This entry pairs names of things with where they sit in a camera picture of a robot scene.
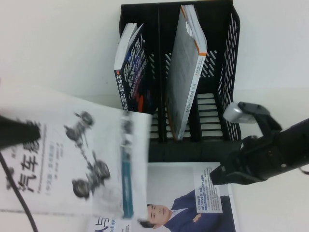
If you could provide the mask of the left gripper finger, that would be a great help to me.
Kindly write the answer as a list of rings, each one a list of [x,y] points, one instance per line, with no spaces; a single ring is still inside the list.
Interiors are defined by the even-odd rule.
[[[40,129],[35,124],[18,122],[0,116],[0,148],[30,143],[40,139]]]

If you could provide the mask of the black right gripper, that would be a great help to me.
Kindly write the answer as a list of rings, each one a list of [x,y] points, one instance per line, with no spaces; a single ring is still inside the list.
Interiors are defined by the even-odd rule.
[[[270,178],[267,171],[267,150],[270,135],[248,136],[242,140],[242,148],[210,173],[214,185],[230,183],[249,185]]]

